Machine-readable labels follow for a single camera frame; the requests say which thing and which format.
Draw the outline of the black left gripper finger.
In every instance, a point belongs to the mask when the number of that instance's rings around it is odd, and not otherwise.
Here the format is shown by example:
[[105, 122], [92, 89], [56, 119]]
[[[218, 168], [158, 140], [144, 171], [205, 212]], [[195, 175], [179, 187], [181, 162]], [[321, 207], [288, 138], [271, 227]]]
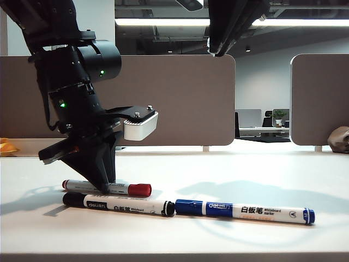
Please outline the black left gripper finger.
[[109, 192], [111, 175], [111, 139], [92, 138], [86, 141], [64, 139], [62, 161], [85, 177], [102, 193]]
[[115, 147], [116, 147], [116, 132], [110, 135], [110, 183], [116, 181], [116, 168], [115, 168]]

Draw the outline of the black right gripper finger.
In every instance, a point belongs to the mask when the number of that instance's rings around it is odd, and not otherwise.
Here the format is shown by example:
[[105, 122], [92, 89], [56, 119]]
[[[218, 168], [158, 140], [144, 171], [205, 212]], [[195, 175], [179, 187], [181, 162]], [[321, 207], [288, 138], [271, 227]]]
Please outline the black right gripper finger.
[[236, 43], [246, 6], [247, 1], [208, 1], [210, 54], [221, 57]]
[[252, 23], [269, 10], [267, 1], [228, 1], [224, 15], [222, 55], [241, 38]]

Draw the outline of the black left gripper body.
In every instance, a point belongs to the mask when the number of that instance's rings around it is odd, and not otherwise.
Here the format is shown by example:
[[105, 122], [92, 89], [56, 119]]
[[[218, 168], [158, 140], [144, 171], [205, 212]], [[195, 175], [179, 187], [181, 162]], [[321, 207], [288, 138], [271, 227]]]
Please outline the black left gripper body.
[[[120, 125], [120, 119], [118, 117], [109, 115], [102, 116], [101, 118], [96, 118], [90, 126], [68, 130], [67, 138], [83, 141], [96, 137], [110, 138], [110, 135], [114, 133], [113, 128], [118, 125]], [[118, 141], [121, 136], [122, 132], [117, 131], [116, 141]], [[45, 164], [50, 164], [56, 160], [61, 160], [65, 155], [65, 152], [62, 149], [62, 141], [39, 151], [38, 155], [40, 160], [42, 160]]]

